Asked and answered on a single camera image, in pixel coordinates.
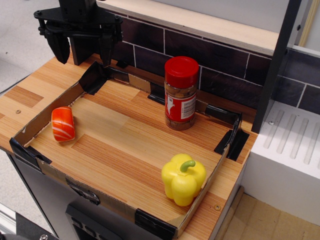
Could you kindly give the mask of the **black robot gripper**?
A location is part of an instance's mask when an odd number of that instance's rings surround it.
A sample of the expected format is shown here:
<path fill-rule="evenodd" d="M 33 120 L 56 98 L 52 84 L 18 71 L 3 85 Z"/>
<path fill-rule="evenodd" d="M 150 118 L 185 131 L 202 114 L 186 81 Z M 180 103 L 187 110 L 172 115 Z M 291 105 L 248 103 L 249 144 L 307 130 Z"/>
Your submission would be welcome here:
<path fill-rule="evenodd" d="M 68 38 L 99 39 L 103 67 L 111 64 L 116 42 L 123 40 L 122 18 L 97 5 L 95 0 L 60 0 L 59 7 L 37 10 L 39 32 L 45 36 L 59 62 L 70 56 Z"/>

